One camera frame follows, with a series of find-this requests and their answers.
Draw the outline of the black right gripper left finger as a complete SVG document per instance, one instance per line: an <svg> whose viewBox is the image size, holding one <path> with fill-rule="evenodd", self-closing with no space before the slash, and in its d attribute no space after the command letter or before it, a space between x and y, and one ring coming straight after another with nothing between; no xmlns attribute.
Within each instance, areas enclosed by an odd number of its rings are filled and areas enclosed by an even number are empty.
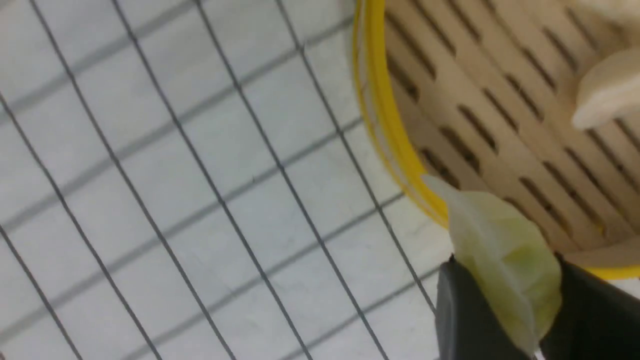
<svg viewBox="0 0 640 360"><path fill-rule="evenodd" d="M451 255L439 266L435 329L441 360L527 360L470 272Z"/></svg>

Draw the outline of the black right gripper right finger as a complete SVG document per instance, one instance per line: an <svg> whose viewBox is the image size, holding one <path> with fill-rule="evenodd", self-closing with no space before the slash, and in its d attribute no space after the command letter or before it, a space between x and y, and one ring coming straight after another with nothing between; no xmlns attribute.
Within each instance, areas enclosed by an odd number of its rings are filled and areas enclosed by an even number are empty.
<svg viewBox="0 0 640 360"><path fill-rule="evenodd" d="M562 256L562 304L540 342L547 360L638 360L639 299Z"/></svg>

